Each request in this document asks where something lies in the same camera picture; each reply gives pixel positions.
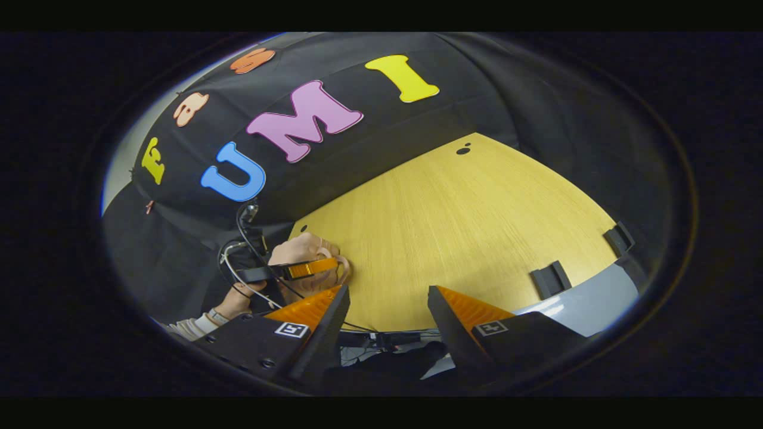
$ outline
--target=black clip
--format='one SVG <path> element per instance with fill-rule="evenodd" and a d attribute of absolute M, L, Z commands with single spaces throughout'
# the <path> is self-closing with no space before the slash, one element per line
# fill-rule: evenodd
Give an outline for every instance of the black clip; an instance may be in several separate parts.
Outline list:
<path fill-rule="evenodd" d="M 607 239 L 607 242 L 610 244 L 618 258 L 624 255 L 634 244 L 636 244 L 633 237 L 630 235 L 630 232 L 628 232 L 625 225 L 623 225 L 623 222 L 617 222 L 617 225 L 615 225 L 614 228 L 605 232 L 604 238 Z"/>
<path fill-rule="evenodd" d="M 559 261 L 555 261 L 544 269 L 536 269 L 530 275 L 533 277 L 542 300 L 572 289 L 570 279 Z"/>

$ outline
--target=blue letter u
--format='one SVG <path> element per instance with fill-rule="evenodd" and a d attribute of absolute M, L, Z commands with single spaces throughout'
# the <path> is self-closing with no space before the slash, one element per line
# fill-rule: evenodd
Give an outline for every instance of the blue letter u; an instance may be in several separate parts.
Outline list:
<path fill-rule="evenodd" d="M 265 186 L 265 170 L 236 150 L 234 142 L 229 142 L 220 149 L 220 152 L 217 152 L 217 161 L 220 163 L 227 161 L 242 169 L 249 175 L 249 182 L 243 186 L 237 185 L 220 176 L 216 166 L 211 166 L 201 177 L 201 185 L 205 188 L 212 188 L 234 201 L 244 202 L 254 198 Z"/>

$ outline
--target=white cable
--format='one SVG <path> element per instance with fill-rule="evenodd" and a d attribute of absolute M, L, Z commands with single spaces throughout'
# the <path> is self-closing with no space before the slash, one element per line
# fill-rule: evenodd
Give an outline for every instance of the white cable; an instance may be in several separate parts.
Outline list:
<path fill-rule="evenodd" d="M 265 299 L 265 300 L 267 300 L 267 301 L 271 302 L 271 303 L 272 303 L 273 305 L 275 305 L 276 307 L 278 307 L 278 308 L 283 308 L 282 306 L 278 305 L 278 303 L 277 303 L 277 302 L 275 302 L 275 301 L 273 301 L 272 299 L 270 299 L 270 298 L 268 298 L 268 297 L 264 296 L 263 294 L 261 294 L 261 293 L 257 292 L 256 290 L 254 290 L 254 289 L 250 288 L 250 287 L 249 287 L 249 285 L 247 285 L 247 284 L 246 284 L 246 282 L 244 282 L 244 281 L 243 281 L 243 280 L 242 280 L 242 279 L 241 279 L 241 278 L 238 276 L 238 273 L 236 273 L 236 270 L 234 270 L 234 269 L 233 269 L 233 267 L 232 267 L 232 266 L 230 266 L 230 261 L 228 261 L 228 252 L 230 251 L 230 249 L 232 249 L 232 248 L 234 248 L 234 247 L 243 247 L 243 246 L 246 246 L 246 243 L 231 244 L 230 246 L 228 246 L 228 247 L 226 247 L 226 248 L 225 248 L 225 251 L 223 252 L 223 259 L 225 260 L 225 265 L 227 265 L 227 266 L 228 266 L 228 269 L 230 270 L 230 272 L 231 272 L 231 273 L 233 273 L 233 276 L 234 276 L 234 277 L 236 277 L 236 280 L 238 280 L 238 281 L 239 281 L 239 282 L 240 282 L 242 285 L 246 286 L 246 288 L 247 288 L 247 289 L 249 289 L 250 291 L 252 291 L 252 292 L 256 293 L 256 294 L 257 294 L 257 295 L 259 295 L 261 298 L 263 298 L 263 299 Z"/>

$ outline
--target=cable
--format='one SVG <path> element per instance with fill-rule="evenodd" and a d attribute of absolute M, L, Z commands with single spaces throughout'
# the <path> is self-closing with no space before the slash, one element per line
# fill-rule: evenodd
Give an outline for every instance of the cable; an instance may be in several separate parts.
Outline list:
<path fill-rule="evenodd" d="M 230 248 L 231 248 L 231 247 L 241 247 L 241 246 L 239 246 L 238 244 L 234 244 L 234 245 L 232 245 L 232 246 L 228 246 L 228 247 L 225 249 L 225 251 L 223 252 L 223 259 L 225 259 L 225 264 L 226 264 L 226 265 L 228 265 L 228 269 L 230 269 L 230 272 L 233 274 L 233 276 L 234 276 L 234 277 L 236 277 L 236 279 L 237 279 L 239 282 L 241 282 L 241 284 L 242 284 L 242 285 L 246 286 L 246 288 L 247 288 L 247 289 L 249 289 L 250 291 L 252 291 L 252 292 L 256 293 L 256 294 L 257 294 L 257 295 L 258 295 L 260 298 L 263 298 L 263 299 L 265 299 L 265 300 L 267 300 L 267 301 L 271 302 L 273 305 L 275 305 L 275 306 L 276 306 L 276 307 L 278 307 L 278 308 L 282 308 L 282 306 L 281 306 L 281 305 L 278 305 L 278 303 L 277 303 L 277 302 L 275 302 L 275 301 L 273 301 L 272 299 L 270 299 L 270 298 L 268 298 L 268 297 L 264 296 L 263 294 L 261 294 L 261 293 L 257 292 L 256 290 L 254 290 L 254 289 L 250 288 L 250 287 L 249 287 L 249 285 L 247 285 L 247 284 L 246 284 L 246 282 L 244 282 L 244 281 L 243 281 L 243 280 L 242 280 L 242 279 L 241 279 L 241 278 L 238 276 L 238 273 L 236 273 L 236 271 L 233 269 L 233 267 L 232 267 L 232 266 L 230 266 L 230 261 L 228 260 L 228 251 L 230 250 Z"/>
<path fill-rule="evenodd" d="M 358 329 L 363 329 L 364 331 L 373 332 L 374 334 L 380 334 L 381 333 L 379 331 L 374 331 L 373 329 L 368 329 L 367 327 L 358 326 L 356 324 L 351 324 L 351 323 L 348 323 L 348 322 L 344 322 L 344 324 L 348 324 L 349 326 L 352 326 L 352 327 L 357 327 Z"/>
<path fill-rule="evenodd" d="M 275 281 L 280 282 L 282 285 L 286 286 L 288 290 L 290 290 L 292 293 L 294 293 L 296 296 L 298 296 L 300 299 L 304 299 L 304 296 L 300 294 L 299 292 L 295 291 L 291 288 L 291 286 L 287 285 L 286 282 L 281 280 L 281 277 L 278 276 L 278 274 L 275 273 L 275 270 L 265 261 L 265 259 L 257 252 L 257 249 L 254 248 L 252 243 L 250 243 L 249 238 L 246 236 L 246 234 L 243 232 L 243 227 L 241 226 L 241 212 L 242 209 L 245 208 L 248 204 L 241 205 L 239 207 L 238 212 L 236 213 L 236 226 L 239 228 L 239 234 L 241 234 L 241 237 L 246 242 L 246 244 L 249 246 L 249 248 L 252 250 L 252 253 L 254 253 L 255 256 L 257 256 L 257 259 L 260 261 L 260 263 L 267 267 L 268 271 L 273 275 L 273 278 Z"/>
<path fill-rule="evenodd" d="M 222 263 L 223 263 L 222 252 L 223 252 L 223 248 L 224 247 L 225 246 L 220 247 L 220 249 L 217 251 L 217 271 L 219 271 L 220 274 L 223 276 L 223 279 L 225 280 L 225 282 L 228 282 L 228 277 L 225 275 L 225 273 L 223 273 L 223 269 L 220 267 L 222 265 Z M 233 287 L 232 289 L 235 290 L 236 292 L 239 292 L 241 294 L 241 296 L 243 296 L 244 298 L 252 299 L 250 296 L 246 296 L 245 293 L 243 293 L 240 290 L 238 290 L 238 288 Z"/>

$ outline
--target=yellow letter i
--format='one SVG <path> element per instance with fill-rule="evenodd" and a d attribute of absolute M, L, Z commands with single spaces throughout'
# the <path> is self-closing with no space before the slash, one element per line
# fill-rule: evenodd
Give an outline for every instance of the yellow letter i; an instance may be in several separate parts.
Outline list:
<path fill-rule="evenodd" d="M 421 79 L 410 66 L 405 55 L 390 55 L 377 58 L 365 64 L 366 69 L 378 70 L 387 76 L 400 89 L 400 100 L 403 103 L 417 102 L 421 99 L 437 95 L 439 88 Z"/>

